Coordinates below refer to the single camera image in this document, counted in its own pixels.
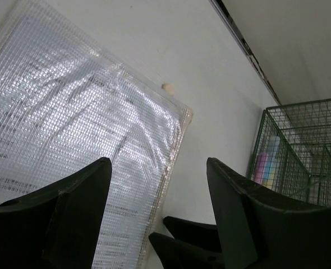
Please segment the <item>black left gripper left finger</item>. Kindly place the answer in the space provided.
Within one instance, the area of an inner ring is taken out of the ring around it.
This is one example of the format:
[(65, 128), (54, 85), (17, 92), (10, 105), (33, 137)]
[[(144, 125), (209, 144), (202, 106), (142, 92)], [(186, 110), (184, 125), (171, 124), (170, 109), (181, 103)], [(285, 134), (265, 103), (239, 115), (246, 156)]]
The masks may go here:
[(0, 268), (90, 268), (111, 176), (102, 157), (0, 204)]

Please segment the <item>yellow highlighter pen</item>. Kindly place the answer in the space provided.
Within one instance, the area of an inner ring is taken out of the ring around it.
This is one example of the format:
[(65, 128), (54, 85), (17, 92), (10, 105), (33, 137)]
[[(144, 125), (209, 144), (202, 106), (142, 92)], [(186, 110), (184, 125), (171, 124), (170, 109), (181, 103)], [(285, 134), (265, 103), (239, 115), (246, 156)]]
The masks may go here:
[(266, 188), (273, 189), (275, 180), (273, 178), (263, 179), (262, 185)]

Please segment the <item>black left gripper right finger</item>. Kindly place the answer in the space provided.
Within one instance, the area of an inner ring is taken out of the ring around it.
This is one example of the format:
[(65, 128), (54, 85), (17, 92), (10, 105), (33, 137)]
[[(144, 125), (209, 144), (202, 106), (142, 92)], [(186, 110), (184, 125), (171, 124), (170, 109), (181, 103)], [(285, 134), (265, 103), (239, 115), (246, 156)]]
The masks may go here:
[(331, 268), (331, 206), (289, 198), (206, 162), (226, 268)]

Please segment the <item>clear mesh pouch beige zipper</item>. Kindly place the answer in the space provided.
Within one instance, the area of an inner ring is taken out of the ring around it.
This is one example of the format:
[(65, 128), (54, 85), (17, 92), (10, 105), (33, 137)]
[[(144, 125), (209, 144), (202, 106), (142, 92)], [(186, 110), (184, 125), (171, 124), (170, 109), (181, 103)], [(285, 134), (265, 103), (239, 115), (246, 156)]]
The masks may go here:
[(0, 204), (108, 157), (92, 268), (143, 268), (181, 142), (185, 104), (44, 1), (0, 27)]

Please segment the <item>blue highlighter pen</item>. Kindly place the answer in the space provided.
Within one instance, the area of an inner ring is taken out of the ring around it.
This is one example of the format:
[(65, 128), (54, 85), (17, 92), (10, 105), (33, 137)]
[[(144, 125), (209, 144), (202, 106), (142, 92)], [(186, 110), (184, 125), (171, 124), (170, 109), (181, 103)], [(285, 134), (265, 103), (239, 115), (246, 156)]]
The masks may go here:
[(276, 155), (280, 145), (280, 137), (271, 136), (267, 148), (267, 153), (269, 154), (268, 167), (265, 171), (265, 179), (274, 178), (275, 166), (276, 166)]

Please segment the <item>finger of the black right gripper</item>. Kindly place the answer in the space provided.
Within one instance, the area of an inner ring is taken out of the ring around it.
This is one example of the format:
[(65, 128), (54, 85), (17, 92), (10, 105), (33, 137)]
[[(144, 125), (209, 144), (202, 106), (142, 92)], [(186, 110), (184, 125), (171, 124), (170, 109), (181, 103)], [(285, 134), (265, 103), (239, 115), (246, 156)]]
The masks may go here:
[(219, 252), (219, 235), (216, 225), (193, 222), (172, 216), (165, 217), (163, 224), (175, 239), (206, 251)]
[(165, 269), (224, 268), (221, 253), (206, 251), (160, 233), (151, 233), (149, 241)]

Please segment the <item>purple highlighter pen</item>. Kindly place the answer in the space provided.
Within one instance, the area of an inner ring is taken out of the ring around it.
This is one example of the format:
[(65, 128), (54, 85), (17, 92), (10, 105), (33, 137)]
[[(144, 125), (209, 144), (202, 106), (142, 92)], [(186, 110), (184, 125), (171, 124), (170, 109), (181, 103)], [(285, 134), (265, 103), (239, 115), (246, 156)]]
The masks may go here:
[(257, 158), (254, 181), (257, 182), (258, 184), (262, 184), (262, 181), (265, 177), (264, 174), (268, 167), (268, 159), (269, 159), (269, 154), (267, 152), (262, 152)]

